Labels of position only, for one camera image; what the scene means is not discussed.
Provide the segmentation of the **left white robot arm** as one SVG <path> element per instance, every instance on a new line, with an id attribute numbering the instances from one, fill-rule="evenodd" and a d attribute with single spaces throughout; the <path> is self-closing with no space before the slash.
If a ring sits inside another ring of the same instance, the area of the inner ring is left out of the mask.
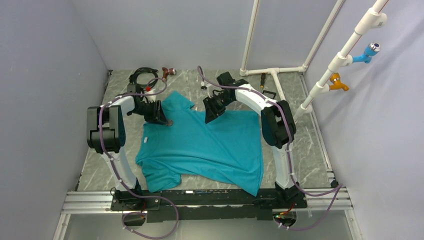
<path id="1" fill-rule="evenodd" d="M 149 88 L 130 83 L 127 92 L 101 106 L 87 109 L 87 144 L 105 160 L 115 181 L 114 196 L 131 210 L 144 203 L 139 180 L 130 168 L 125 153 L 126 130 L 124 117 L 132 114 L 144 117 L 147 123 L 171 126 L 159 100 L 146 102 L 144 97 L 155 96 Z"/>

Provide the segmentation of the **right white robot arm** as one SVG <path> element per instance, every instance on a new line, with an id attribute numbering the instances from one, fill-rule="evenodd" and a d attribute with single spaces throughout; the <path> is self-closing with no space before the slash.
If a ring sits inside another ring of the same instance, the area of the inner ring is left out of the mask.
<path id="1" fill-rule="evenodd" d="M 241 102 L 255 111 L 261 120 L 262 137 L 271 147 L 276 168 L 276 203 L 287 208 L 295 201 L 297 180 L 293 172 L 290 144 L 297 132 L 291 108 L 286 100 L 276 101 L 252 87 L 244 79 L 235 80 L 229 72 L 220 74 L 215 87 L 203 99 L 205 123 L 210 123 L 225 113 L 226 107 L 233 102 Z"/>

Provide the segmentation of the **teal t-shirt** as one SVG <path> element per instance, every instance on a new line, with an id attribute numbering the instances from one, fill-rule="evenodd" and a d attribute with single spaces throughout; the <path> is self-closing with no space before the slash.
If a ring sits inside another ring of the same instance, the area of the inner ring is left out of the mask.
<path id="1" fill-rule="evenodd" d="M 229 110 L 205 124 L 205 113 L 177 91 L 161 105 L 173 125 L 145 123 L 135 157 L 149 191 L 174 188 L 182 175 L 198 175 L 257 195 L 264 167 L 256 112 Z"/>

